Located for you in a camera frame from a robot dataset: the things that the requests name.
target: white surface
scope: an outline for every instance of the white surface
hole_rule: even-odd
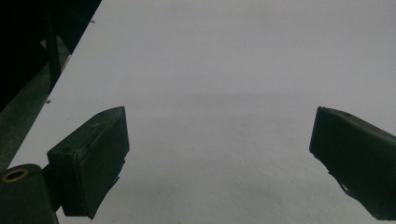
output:
[[[396,133],[395,1],[103,0],[12,166],[125,105],[93,221],[376,223],[309,153],[316,109]]]

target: dark floor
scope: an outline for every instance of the dark floor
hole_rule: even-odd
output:
[[[58,40],[61,64],[69,55]],[[0,172],[6,170],[48,98],[50,70],[46,65],[0,112]]]

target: black plastic part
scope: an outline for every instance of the black plastic part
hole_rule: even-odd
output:
[[[0,173],[0,192],[0,223],[58,223],[39,166],[25,164]]]
[[[49,176],[61,183],[66,216],[94,217],[117,181],[128,151],[121,106],[95,115],[48,152]]]
[[[346,112],[319,107],[310,152],[379,220],[396,219],[396,137]]]

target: tabletop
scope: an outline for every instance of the tabletop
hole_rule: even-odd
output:
[[[318,106],[396,133],[396,2],[103,0],[11,166],[126,108],[96,217],[60,223],[376,223],[309,153]]]

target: gray floor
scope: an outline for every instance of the gray floor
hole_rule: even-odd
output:
[[[69,52],[58,39],[61,63]],[[6,170],[48,98],[50,70],[46,65],[0,112],[0,172]]]

